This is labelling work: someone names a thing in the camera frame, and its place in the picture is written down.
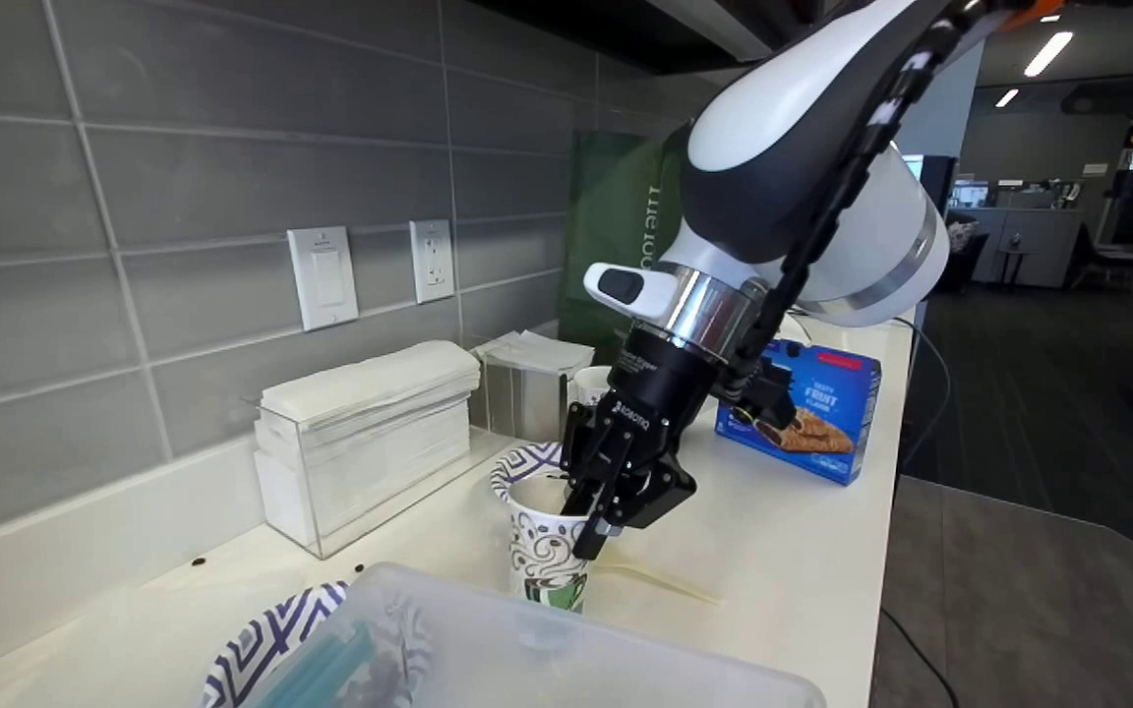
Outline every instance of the blue package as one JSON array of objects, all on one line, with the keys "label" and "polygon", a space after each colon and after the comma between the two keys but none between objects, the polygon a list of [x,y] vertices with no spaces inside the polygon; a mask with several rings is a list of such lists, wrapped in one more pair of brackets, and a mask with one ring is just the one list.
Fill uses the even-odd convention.
[{"label": "blue package", "polygon": [[787,338],[775,338],[763,358],[792,372],[795,422],[775,429],[720,406],[716,433],[845,486],[867,456],[881,360]]}]

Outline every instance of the cable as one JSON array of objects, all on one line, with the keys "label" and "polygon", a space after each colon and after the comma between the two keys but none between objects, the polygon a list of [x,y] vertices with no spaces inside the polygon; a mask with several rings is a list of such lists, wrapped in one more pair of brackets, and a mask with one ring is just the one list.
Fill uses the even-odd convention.
[{"label": "cable", "polygon": [[916,333],[916,345],[927,345],[933,360],[942,366],[944,372],[944,396],[935,401],[927,423],[921,429],[921,438],[909,444],[909,451],[900,456],[900,468],[909,468],[916,460],[916,451],[933,442],[933,433],[944,423],[947,410],[954,410],[954,396],[958,396],[958,372],[944,358],[944,351],[914,322],[914,317],[896,317],[906,326],[914,326]]},{"label": "cable", "polygon": [[914,635],[906,629],[906,620],[896,620],[885,607],[881,617],[914,645],[916,662],[944,683],[947,704],[961,708],[961,692],[954,688],[954,682],[927,662],[927,654],[914,642]]}]

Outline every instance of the electrical outlet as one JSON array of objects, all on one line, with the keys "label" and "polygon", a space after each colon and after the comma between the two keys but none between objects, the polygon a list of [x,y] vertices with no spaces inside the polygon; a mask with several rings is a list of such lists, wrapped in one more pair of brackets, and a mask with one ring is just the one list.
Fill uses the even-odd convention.
[{"label": "electrical outlet", "polygon": [[345,229],[291,229],[286,242],[302,332],[358,317],[358,283]]},{"label": "electrical outlet", "polygon": [[413,290],[419,303],[454,294],[447,222],[411,222]]}]

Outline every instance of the white countertop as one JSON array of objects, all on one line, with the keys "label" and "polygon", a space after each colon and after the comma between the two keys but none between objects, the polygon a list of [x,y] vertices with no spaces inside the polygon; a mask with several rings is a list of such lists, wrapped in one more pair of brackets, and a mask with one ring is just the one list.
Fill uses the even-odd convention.
[{"label": "white countertop", "polygon": [[[832,708],[868,704],[889,543],[909,326],[833,332],[815,341],[881,358],[867,468],[851,486],[716,442],[708,406],[685,433],[698,496],[613,545],[712,596],[600,572],[588,617],[766,667],[799,671]],[[0,704],[196,704],[217,648],[264,607],[358,561],[400,561],[508,593],[508,514],[487,472],[508,442],[475,433],[470,472],[423,509],[315,561],[256,527],[206,568],[177,568],[88,607],[70,625],[0,662]]]}]

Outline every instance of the floor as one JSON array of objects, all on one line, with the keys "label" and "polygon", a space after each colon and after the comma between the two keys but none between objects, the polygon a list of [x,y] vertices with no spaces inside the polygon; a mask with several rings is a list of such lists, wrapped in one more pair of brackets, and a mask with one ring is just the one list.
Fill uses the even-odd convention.
[{"label": "floor", "polygon": [[[958,396],[909,472],[1052,509],[1133,540],[1133,294],[958,290],[935,294],[927,338]],[[921,433],[944,383],[921,354],[909,423]]]},{"label": "floor", "polygon": [[[1133,708],[1133,540],[1022,505],[906,481],[885,607],[964,708]],[[947,697],[881,620],[875,708]]]},{"label": "floor", "polygon": [[[958,371],[933,444],[896,486],[885,607],[964,708],[1133,708],[1133,294],[935,294]],[[944,392],[916,360],[909,442]],[[947,697],[881,620],[875,708]]]}]

